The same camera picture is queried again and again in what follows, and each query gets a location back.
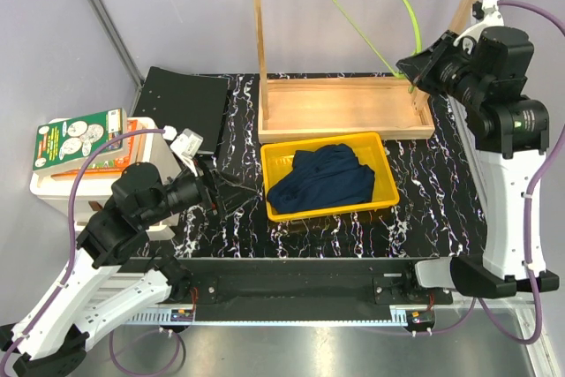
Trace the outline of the navy blue shorts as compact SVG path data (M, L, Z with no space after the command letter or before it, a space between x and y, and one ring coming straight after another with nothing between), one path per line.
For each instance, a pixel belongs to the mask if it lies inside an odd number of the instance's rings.
M345 144L298 150L292 171L267 192L279 214L343 207L372 199L375 173Z

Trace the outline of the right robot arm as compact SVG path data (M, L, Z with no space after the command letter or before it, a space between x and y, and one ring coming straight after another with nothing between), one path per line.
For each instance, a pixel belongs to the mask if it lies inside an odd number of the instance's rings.
M403 297L420 303L433 288L474 298L506 298L518 292L558 290L539 236L540 168L548 163L549 114L522 93L534 53L529 35L490 26L463 37L446 31L428 49L397 61L407 80L429 95L447 94L466 110L487 201L483 253L422 260L401 281Z

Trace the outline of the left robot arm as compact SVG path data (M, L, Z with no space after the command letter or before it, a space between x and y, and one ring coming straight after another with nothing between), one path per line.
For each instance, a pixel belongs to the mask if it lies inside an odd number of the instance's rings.
M85 228L71 234L70 258L39 304L20 322L2 326L1 349L6 356L17 355L13 370L18 376L67 376L103 337L136 313L161 302L197 301L192 272L163 255L131 286L88 306L148 242L150 226L194 206L224 220L257 194L217 170L181 172L164 183L150 162L128 166L111 191Z

